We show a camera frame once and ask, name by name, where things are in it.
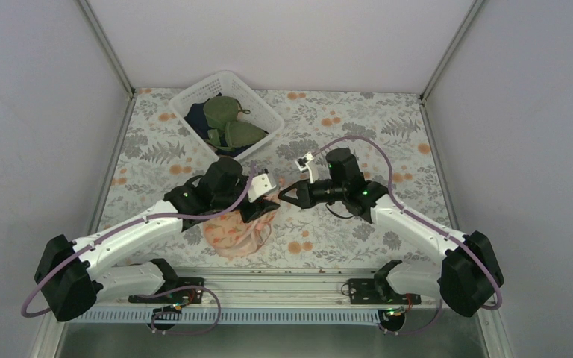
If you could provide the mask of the peach floral mesh laundry bag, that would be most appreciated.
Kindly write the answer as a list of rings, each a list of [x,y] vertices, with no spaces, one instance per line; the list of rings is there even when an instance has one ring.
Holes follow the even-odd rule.
[[[272,235],[277,210],[244,223],[239,213],[227,213],[201,225],[207,244],[220,257],[233,259],[259,251]]]

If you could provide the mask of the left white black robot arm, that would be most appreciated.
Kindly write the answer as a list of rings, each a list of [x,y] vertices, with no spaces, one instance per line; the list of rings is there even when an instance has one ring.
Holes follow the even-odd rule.
[[[46,243],[34,274],[36,287],[25,299],[21,314],[34,317],[28,307],[37,294],[48,304],[39,314],[52,313],[60,322],[114,298],[137,295],[170,301],[178,291],[170,264],[155,259],[121,266],[121,261],[153,242],[227,213],[252,222],[279,207],[269,200],[277,190],[278,181],[268,170],[252,166],[244,175],[240,163],[221,157],[204,174],[170,190],[131,219],[72,241],[58,235]]]

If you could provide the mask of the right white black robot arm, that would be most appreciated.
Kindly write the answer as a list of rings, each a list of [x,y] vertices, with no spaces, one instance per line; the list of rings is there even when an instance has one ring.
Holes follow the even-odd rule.
[[[375,272],[379,301],[391,304],[401,295],[425,295],[443,300],[464,317],[489,308],[486,302],[498,297],[504,276],[486,235],[465,234],[412,211],[384,185],[365,179],[347,148],[334,149],[325,159],[328,179],[300,180],[281,190],[279,199],[301,209],[340,202],[353,217],[395,233],[439,263],[432,271],[417,271],[391,260]]]

